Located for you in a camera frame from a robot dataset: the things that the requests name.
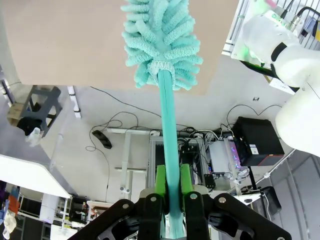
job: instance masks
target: white desk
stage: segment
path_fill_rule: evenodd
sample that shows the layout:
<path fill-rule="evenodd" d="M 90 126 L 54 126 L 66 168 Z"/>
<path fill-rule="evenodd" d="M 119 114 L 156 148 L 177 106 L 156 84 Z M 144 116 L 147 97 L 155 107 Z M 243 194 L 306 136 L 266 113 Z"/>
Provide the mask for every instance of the white desk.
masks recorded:
<path fill-rule="evenodd" d="M 41 164 L 0 154 L 0 179 L 4 182 L 62 198 L 67 191 Z"/>

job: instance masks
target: teal duster handle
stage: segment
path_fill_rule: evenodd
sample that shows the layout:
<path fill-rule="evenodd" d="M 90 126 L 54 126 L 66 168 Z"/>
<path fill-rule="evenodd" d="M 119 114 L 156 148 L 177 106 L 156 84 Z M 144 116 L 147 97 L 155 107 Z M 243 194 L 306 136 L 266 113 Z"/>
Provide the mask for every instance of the teal duster handle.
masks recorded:
<path fill-rule="evenodd" d="M 165 175 L 169 194 L 170 237 L 178 239 L 184 237 L 184 231 L 179 200 L 180 168 L 173 83 L 168 70 L 160 70 L 157 77 L 161 100 Z"/>

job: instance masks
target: wire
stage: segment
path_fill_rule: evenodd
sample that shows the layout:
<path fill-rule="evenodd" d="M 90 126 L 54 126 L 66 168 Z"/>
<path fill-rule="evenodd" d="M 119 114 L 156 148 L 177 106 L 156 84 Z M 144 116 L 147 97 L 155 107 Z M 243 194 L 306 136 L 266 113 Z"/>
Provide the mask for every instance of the wire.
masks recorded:
<path fill-rule="evenodd" d="M 291 2 L 289 2 L 288 6 L 286 7 L 285 10 L 289 10 L 290 6 L 292 6 L 292 4 L 294 3 L 295 0 L 291 0 Z"/>
<path fill-rule="evenodd" d="M 209 167 L 209 163 L 208 163 L 208 161 L 207 161 L 207 156 L 204 156 L 203 154 L 202 154 L 202 149 L 203 149 L 203 147 L 204 147 L 204 138 L 202 138 L 202 142 L 203 142 L 203 144 L 201 144 L 201 147 L 200 147 L 200 150 L 199 150 L 199 153 L 201 154 L 201 157 L 203 157 L 203 159 L 205 160 L 205 163 L 208 165 L 208 167 Z"/>
<path fill-rule="evenodd" d="M 298 17 L 300 17 L 305 10 L 309 10 L 309 11 L 317 14 L 317 15 L 320 17 L 320 12 L 314 10 L 313 8 L 311 8 L 311 7 L 309 7 L 309 6 L 304 6 L 303 8 L 301 8 L 300 11 L 298 11 L 298 13 L 297 13 L 296 15 L 297 15 Z"/>
<path fill-rule="evenodd" d="M 217 134 L 212 131 L 212 130 L 206 130 L 206 129 L 203 129 L 203 130 L 196 130 L 194 132 L 192 132 L 189 137 L 191 137 L 193 134 L 195 133 L 201 133 L 201 132 L 208 132 L 205 136 L 204 136 L 204 139 L 202 138 L 203 142 L 204 142 L 204 147 L 205 147 L 205 150 L 208 149 L 209 147 L 209 144 L 212 144 L 216 141 L 218 141 L 220 138 L 217 136 Z"/>
<path fill-rule="evenodd" d="M 266 200 L 266 212 L 268 213 L 268 216 L 269 216 L 269 219 L 271 221 L 271 215 L 270 215 L 270 212 L 269 212 L 269 200 L 267 198 L 267 195 L 265 193 L 264 194 L 264 197 L 265 197 L 265 200 Z"/>
<path fill-rule="evenodd" d="M 237 173 L 237 176 L 238 178 L 241 178 L 241 179 L 246 179 L 248 176 L 249 176 L 249 168 L 246 167 L 245 169 L 243 170 L 240 170 L 238 173 Z"/>
<path fill-rule="evenodd" d="M 105 197 L 104 197 L 105 202 L 107 202 L 107 193 L 108 193 L 109 180 L 110 180 L 110 164 L 109 164 L 109 160 L 108 160 L 108 158 L 106 157 L 105 153 L 104 153 L 102 150 L 100 150 L 99 148 L 95 148 L 94 151 L 90 151 L 90 150 L 88 150 L 88 149 L 86 149 L 86 150 L 89 151 L 89 152 L 94 152 L 94 151 L 98 150 L 100 153 L 102 153 L 102 155 L 104 156 L 104 158 L 105 158 L 105 160 L 106 160 L 106 162 L 107 162 L 107 164 L 108 164 L 108 179 L 107 179 L 107 181 L 106 181 L 106 189 L 105 189 Z"/>
<path fill-rule="evenodd" d="M 222 176 L 223 179 L 230 180 L 234 177 L 234 175 L 231 172 L 225 172 Z"/>
<path fill-rule="evenodd" d="M 21 83 L 22 83 L 22 82 L 20 82 L 20 81 L 17 81 L 17 82 L 11 83 L 11 84 L 6 85 L 5 87 L 1 88 L 1 89 L 0 89 L 0 91 L 2 91 L 2 90 L 4 90 L 4 89 L 6 89 L 7 87 L 10 87 L 10 86 L 13 86 L 13 85 L 16 85 L 16 84 L 21 84 Z"/>
<path fill-rule="evenodd" d="M 289 11 L 289 8 L 290 8 L 290 6 L 291 6 L 293 3 L 294 3 L 294 0 L 291 0 L 291 2 L 289 2 L 289 4 L 288 4 L 288 6 L 286 7 L 286 9 L 281 13 L 280 18 L 285 19 L 286 15 L 287 15 L 287 13 L 288 13 L 288 11 Z"/>
<path fill-rule="evenodd" d="M 221 123 L 221 124 L 220 124 L 221 134 L 220 134 L 219 139 L 221 139 L 222 132 L 223 132 L 223 129 L 222 129 L 222 127 L 221 127 L 221 126 L 224 126 L 227 130 L 229 130 L 229 131 L 232 133 L 232 136 L 233 136 L 233 137 L 235 136 L 234 132 L 233 132 L 230 128 L 228 128 L 225 124 Z"/>
<path fill-rule="evenodd" d="M 153 114 L 153 115 L 158 116 L 159 118 L 161 118 L 161 115 L 159 115 L 159 114 L 157 114 L 157 113 L 155 113 L 155 112 L 153 112 L 153 111 L 149 111 L 149 110 L 146 110 L 146 109 L 143 109 L 143 108 L 140 108 L 140 107 L 137 107 L 137 106 L 135 106 L 135 105 L 132 105 L 132 104 L 129 104 L 129 103 L 126 103 L 126 102 L 124 102 L 124 101 L 119 100 L 118 98 L 116 98 L 115 96 L 111 95 L 111 94 L 108 93 L 107 91 L 101 90 L 101 89 L 96 88 L 96 87 L 93 87 L 93 86 L 90 86 L 90 88 L 92 88 L 92 89 L 94 89 L 94 90 L 97 90 L 97 91 L 99 91 L 99 92 L 102 92 L 102 93 L 107 94 L 108 96 L 110 96 L 110 97 L 113 98 L 114 100 L 118 101 L 119 103 L 122 103 L 122 104 L 124 104 L 124 105 L 133 107 L 133 108 L 135 108 L 135 109 L 138 109 L 138 110 L 141 110 L 141 111 L 144 111 L 144 112 Z M 183 124 L 176 124 L 176 125 L 189 128 L 187 125 L 183 125 Z"/>
<path fill-rule="evenodd" d="M 187 127 L 183 128 L 183 129 L 181 129 L 181 130 L 179 131 L 178 136 L 180 136 L 182 132 L 183 132 L 183 133 L 187 133 L 187 134 L 190 135 L 190 134 L 193 133 L 194 131 L 196 131 L 196 129 L 195 129 L 194 127 L 192 127 L 192 126 L 187 126 Z"/>
<path fill-rule="evenodd" d="M 257 116 L 260 116 L 260 115 L 263 114 L 267 109 L 269 109 L 269 108 L 271 108 L 271 107 L 277 106 L 277 107 L 279 107 L 279 108 L 282 108 L 282 106 L 280 106 L 280 105 L 278 105 L 278 104 L 274 104 L 274 105 L 268 106 L 268 107 L 265 108 L 262 112 L 257 113 L 256 110 L 254 110 L 252 107 L 250 107 L 250 106 L 248 106 L 248 105 L 238 104 L 238 105 L 235 105 L 233 108 L 231 108 L 231 109 L 229 110 L 228 114 L 226 115 L 226 122 L 228 123 L 228 126 L 230 125 L 229 120 L 228 120 L 229 114 L 231 113 L 231 111 L 232 111 L 233 109 L 235 109 L 236 107 L 239 107 L 239 106 L 244 106 L 244 107 L 248 107 L 248 108 L 252 109 Z"/>

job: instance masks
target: metal rack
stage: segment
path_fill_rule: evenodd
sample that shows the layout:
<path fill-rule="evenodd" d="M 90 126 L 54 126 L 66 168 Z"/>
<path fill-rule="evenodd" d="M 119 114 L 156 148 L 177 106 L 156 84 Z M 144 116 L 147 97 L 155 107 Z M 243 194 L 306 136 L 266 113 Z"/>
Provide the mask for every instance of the metal rack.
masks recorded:
<path fill-rule="evenodd" d="M 201 181 L 205 184 L 205 174 L 209 174 L 208 163 L 206 159 L 206 150 L 204 142 L 201 138 L 192 138 L 189 141 L 190 145 L 197 146 L 200 149 L 200 167 L 201 167 Z M 164 139 L 162 136 L 150 136 L 150 147 L 149 147 L 149 162 L 147 167 L 147 179 L 146 187 L 153 188 L 156 182 L 156 146 L 163 146 Z"/>

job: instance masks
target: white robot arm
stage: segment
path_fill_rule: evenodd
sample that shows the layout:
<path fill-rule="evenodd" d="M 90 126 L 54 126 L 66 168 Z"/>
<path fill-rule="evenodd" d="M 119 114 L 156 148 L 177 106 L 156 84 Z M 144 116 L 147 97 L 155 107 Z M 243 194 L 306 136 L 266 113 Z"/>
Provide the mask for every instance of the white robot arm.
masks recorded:
<path fill-rule="evenodd" d="M 245 23 L 243 40 L 281 81 L 300 88 L 276 116 L 279 136 L 290 147 L 320 157 L 320 51 L 303 48 L 291 31 L 265 15 Z"/>

